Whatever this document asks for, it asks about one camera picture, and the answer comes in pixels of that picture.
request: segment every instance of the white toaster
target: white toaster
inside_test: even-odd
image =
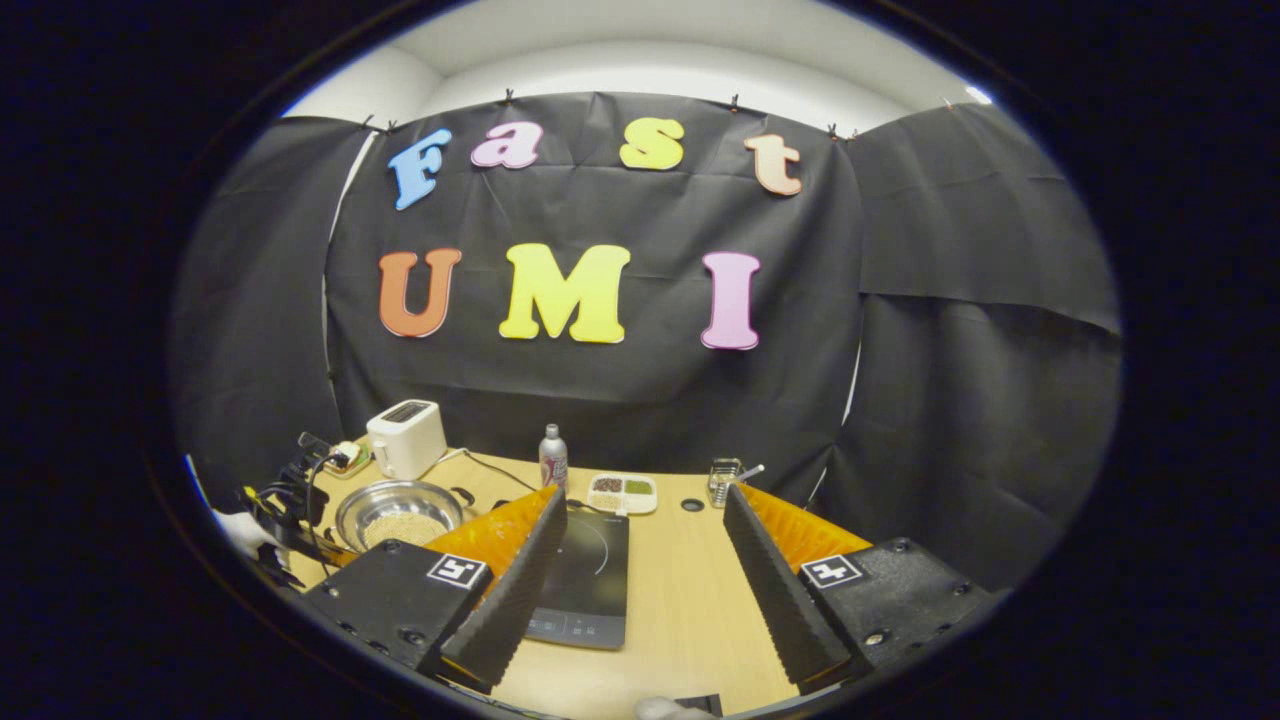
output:
[[[440,406],[428,400],[406,400],[379,413],[365,425],[383,475],[415,480],[444,455]]]

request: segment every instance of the metal bowl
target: metal bowl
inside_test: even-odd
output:
[[[445,532],[462,524],[462,506],[444,488],[421,480],[380,480],[342,501],[337,516],[338,536],[347,547],[365,552],[370,547],[365,532],[374,521],[406,512],[430,518],[443,524]]]

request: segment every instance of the wooden table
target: wooden table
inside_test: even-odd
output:
[[[475,455],[530,486],[541,484],[536,462]],[[568,497],[585,501],[591,477],[602,471],[571,466]],[[622,650],[525,639],[493,688],[494,700],[580,720],[630,720],[635,702],[650,696],[718,693],[730,715],[797,694],[724,533],[724,511],[707,505],[690,512],[680,506],[689,497],[707,502],[707,475],[646,475],[657,483],[658,510],[631,516]],[[376,462],[346,480],[320,473],[316,487],[329,493],[329,503],[319,527],[334,524],[347,495],[380,479]],[[465,455],[436,465],[422,480],[475,495],[475,506],[465,510],[467,520],[498,500],[530,492]],[[324,578],[317,562],[297,552],[291,556],[294,575],[307,588]]]

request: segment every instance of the plastic bottle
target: plastic bottle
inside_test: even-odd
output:
[[[538,446],[538,464],[543,469],[543,487],[556,483],[563,488],[568,483],[568,446],[561,439],[558,425],[547,425],[547,437]]]

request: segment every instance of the black cooktop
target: black cooktop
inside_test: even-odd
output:
[[[570,510],[525,637],[618,648],[626,635],[627,518]]]

